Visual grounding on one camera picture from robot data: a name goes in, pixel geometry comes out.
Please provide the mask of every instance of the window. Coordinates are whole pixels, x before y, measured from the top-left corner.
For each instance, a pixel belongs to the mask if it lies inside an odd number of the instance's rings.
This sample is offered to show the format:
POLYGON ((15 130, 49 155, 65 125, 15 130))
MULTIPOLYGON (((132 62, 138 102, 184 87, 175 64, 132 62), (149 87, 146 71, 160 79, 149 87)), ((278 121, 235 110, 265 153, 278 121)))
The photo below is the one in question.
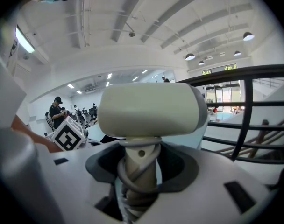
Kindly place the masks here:
POLYGON ((225 69, 225 70, 233 70, 233 69, 237 69, 236 64, 228 65, 227 69, 225 69))
POLYGON ((211 70, 203 70, 203 71, 202 71, 202 74, 203 74, 203 75, 207 75, 207 74, 211 74, 211 73, 212 73, 211 70))

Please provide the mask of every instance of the glass wall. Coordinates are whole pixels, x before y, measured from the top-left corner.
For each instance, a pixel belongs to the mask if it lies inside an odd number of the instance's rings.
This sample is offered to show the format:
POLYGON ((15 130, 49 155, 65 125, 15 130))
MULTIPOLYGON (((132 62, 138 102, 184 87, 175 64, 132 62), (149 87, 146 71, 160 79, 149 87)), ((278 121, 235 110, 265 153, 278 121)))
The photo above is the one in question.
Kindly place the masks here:
MULTIPOLYGON (((203 70, 202 75, 207 75, 224 70, 237 69, 236 64, 225 65, 209 70, 203 70)), ((206 85, 206 101, 208 103, 220 102, 239 102, 241 101, 240 81, 222 82, 217 84, 206 85)), ((219 112, 233 112, 234 107, 218 107, 219 112)))

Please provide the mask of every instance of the ceiling beam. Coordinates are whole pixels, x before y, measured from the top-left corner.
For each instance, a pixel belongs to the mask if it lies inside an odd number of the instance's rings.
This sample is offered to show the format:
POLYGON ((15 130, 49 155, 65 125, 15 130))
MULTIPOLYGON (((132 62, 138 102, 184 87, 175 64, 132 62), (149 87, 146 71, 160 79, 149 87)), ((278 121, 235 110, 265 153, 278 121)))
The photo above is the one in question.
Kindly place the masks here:
MULTIPOLYGON (((241 4, 241 5, 231 7, 230 8, 230 14, 235 14, 235 13, 240 13, 240 12, 250 11, 250 10, 252 10, 252 6, 251 6, 250 3, 241 4)), ((201 27, 201 26, 203 26, 207 23, 210 23, 214 20, 226 17, 228 15, 229 15, 229 12, 226 9, 218 11, 218 12, 213 13, 213 14, 210 14, 206 17, 203 17, 202 21, 198 20, 198 21, 188 25, 187 27, 185 27, 181 31, 179 31, 178 36, 182 37, 182 36, 192 32, 193 30, 195 30, 195 29, 197 29, 197 28, 199 28, 199 27, 201 27)), ((169 45, 171 45, 171 43, 175 42, 177 39, 178 39, 177 36, 175 36, 175 35, 171 36, 170 38, 168 38, 166 41, 164 41, 161 44, 161 48, 164 49, 164 48, 168 47, 169 45)))
MULTIPOLYGON (((236 25, 236 26, 233 26, 233 27, 230 27, 230 30, 229 32, 233 32, 233 31, 238 31, 238 30, 242 30, 242 29, 246 29, 246 28, 249 28, 249 25, 247 23, 244 23, 244 24, 240 24, 240 25, 236 25)), ((182 47, 180 47, 180 49, 177 49, 174 51, 174 54, 178 54, 179 52, 185 50, 185 49, 188 49, 189 47, 192 47, 192 46, 195 46, 199 43, 202 43, 202 42, 205 42, 207 40, 210 40, 212 38, 215 38, 217 36, 220 36, 220 35, 224 35, 228 33, 228 28, 224 28, 224 29, 221 29, 219 31, 216 31, 216 32, 213 32, 211 34, 208 34, 208 35, 205 35, 199 39, 196 39, 192 42, 190 42, 189 44, 187 45, 184 45, 182 47)))
MULTIPOLYGON (((131 18, 130 15, 134 13, 134 10, 139 7, 144 0, 126 0, 122 5, 123 12, 120 12, 121 15, 129 16, 127 18, 123 16, 118 16, 114 25, 114 29, 122 30, 126 22, 131 18)), ((121 31, 113 31, 111 39, 115 42, 118 42, 121 35, 121 31)))
POLYGON ((80 16, 76 16, 76 25, 77 25, 77 31, 82 31, 80 33, 78 33, 78 43, 79 43, 79 47, 80 49, 86 47, 86 42, 84 39, 84 2, 80 1, 80 0, 76 0, 76 11, 81 11, 81 15, 80 16))
POLYGON ((170 7, 160 18, 159 22, 155 22, 151 27, 146 31, 146 35, 142 36, 141 41, 146 42, 150 35, 152 35, 161 25, 163 25, 170 17, 172 17, 175 13, 180 11, 185 6, 189 5, 191 2, 195 0, 180 0, 172 7, 170 7))

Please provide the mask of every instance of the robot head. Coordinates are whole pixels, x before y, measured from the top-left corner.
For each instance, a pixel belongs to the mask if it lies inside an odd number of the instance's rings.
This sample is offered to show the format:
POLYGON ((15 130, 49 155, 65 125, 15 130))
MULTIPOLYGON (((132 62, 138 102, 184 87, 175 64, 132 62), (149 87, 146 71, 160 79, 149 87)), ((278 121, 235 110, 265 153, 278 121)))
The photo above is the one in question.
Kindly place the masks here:
POLYGON ((188 134, 203 126, 207 106, 188 84, 121 84, 104 91, 99 126, 113 137, 188 134))

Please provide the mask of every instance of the black slot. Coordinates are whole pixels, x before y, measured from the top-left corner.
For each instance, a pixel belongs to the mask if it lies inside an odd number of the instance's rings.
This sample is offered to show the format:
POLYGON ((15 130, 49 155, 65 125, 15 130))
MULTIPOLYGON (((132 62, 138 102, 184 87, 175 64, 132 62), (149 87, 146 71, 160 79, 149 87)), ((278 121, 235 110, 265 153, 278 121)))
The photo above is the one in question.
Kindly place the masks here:
POLYGON ((256 202, 238 182, 228 182, 224 186, 238 206, 241 214, 255 205, 256 202))
POLYGON ((54 160, 54 163, 56 165, 59 165, 59 164, 64 163, 64 162, 68 162, 68 160, 66 158, 61 158, 61 159, 54 160))

